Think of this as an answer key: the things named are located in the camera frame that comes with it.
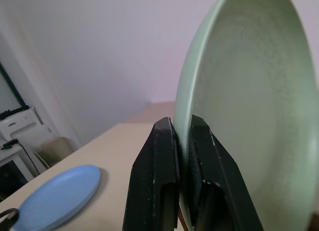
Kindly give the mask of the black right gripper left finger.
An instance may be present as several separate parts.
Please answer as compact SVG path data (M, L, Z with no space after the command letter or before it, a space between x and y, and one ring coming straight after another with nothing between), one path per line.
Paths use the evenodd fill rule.
M179 180L176 134L164 117L154 123L132 165L122 231L174 231Z

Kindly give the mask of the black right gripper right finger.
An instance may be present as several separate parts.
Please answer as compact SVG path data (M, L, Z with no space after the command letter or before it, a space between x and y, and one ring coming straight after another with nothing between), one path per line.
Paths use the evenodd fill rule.
M194 231L264 231L237 163L195 115L188 140L188 205Z

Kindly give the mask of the green plate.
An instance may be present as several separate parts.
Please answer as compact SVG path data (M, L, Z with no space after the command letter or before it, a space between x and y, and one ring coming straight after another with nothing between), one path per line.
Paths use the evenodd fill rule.
M181 71L173 125L186 185L201 117L236 161L265 231L306 231L319 162L319 91L291 0L217 0Z

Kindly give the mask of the blue plate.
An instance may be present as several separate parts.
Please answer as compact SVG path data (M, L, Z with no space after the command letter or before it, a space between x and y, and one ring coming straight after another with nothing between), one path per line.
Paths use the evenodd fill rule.
M95 195L100 169L81 165L53 177L18 208L14 231L52 231L80 212Z

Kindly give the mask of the beige bin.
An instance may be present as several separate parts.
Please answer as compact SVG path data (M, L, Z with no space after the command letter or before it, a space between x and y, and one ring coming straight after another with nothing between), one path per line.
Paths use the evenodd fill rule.
M65 137L53 137L40 145L40 157L52 167L74 153L74 148Z

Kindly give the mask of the white machine in background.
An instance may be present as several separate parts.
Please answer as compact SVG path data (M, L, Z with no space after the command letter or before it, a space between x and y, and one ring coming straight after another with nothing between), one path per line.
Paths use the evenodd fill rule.
M24 140L9 146L0 139L0 202L49 168L37 151Z

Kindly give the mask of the white appliance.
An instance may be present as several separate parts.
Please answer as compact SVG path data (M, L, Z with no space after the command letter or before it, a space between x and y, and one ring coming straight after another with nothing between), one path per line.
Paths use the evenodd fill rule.
M0 139L19 142L33 152L41 150L41 144L54 137L51 129L42 124L32 109L21 111L0 121Z

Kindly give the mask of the dark framed window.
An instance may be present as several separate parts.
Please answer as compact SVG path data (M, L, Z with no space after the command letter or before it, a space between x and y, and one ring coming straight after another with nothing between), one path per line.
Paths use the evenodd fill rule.
M29 109L0 63L0 120Z

